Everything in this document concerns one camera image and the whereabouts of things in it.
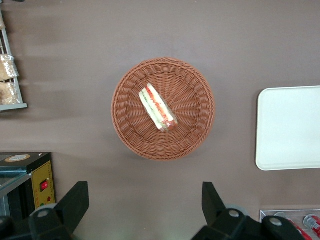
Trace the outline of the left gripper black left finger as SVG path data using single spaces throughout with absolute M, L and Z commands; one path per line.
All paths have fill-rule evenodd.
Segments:
M 55 204 L 42 206 L 28 218 L 33 240 L 76 240 L 74 232 L 89 209 L 87 181 L 77 182 Z

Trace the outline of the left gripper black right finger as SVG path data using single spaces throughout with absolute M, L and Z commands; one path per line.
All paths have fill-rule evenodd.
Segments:
M 206 225 L 194 240 L 261 240 L 262 227 L 242 211 L 227 208 L 213 183 L 202 183 L 202 211 Z

